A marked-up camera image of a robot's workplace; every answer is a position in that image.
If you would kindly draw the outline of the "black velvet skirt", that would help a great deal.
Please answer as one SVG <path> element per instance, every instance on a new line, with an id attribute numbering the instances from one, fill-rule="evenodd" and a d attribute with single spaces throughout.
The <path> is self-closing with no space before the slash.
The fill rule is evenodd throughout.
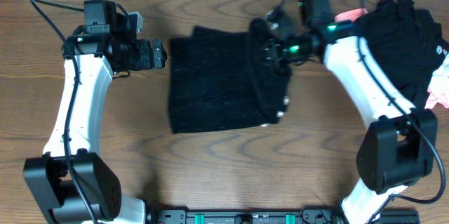
<path id="1" fill-rule="evenodd" d="M 269 61 L 272 39 L 256 18 L 247 32 L 196 26 L 170 40 L 168 116 L 173 133 L 200 133 L 277 124 L 288 109 L 292 76 Z"/>

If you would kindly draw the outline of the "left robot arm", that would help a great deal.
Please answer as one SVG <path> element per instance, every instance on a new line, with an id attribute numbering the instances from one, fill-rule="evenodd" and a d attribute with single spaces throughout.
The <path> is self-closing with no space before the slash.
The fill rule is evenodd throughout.
<path id="1" fill-rule="evenodd" d="M 139 39 L 143 19 L 108 0 L 87 0 L 84 23 L 62 37 L 65 84 L 53 132 L 23 176 L 49 223 L 155 223 L 145 201 L 122 192 L 102 160 L 100 131 L 113 80 L 161 69 L 160 39 Z"/>

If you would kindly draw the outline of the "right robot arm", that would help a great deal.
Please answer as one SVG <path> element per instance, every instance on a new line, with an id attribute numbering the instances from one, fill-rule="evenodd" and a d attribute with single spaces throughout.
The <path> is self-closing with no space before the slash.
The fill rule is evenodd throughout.
<path id="1" fill-rule="evenodd" d="M 337 20 L 330 0 L 298 0 L 305 32 L 295 32 L 282 6 L 269 11 L 264 58 L 274 70 L 319 57 L 344 87 L 366 127 L 356 156 L 357 184 L 338 209 L 301 211 L 305 223 L 418 223 L 416 211 L 390 211 L 407 188 L 443 170 L 436 151 L 438 122 L 419 109 L 384 73 L 351 20 Z"/>

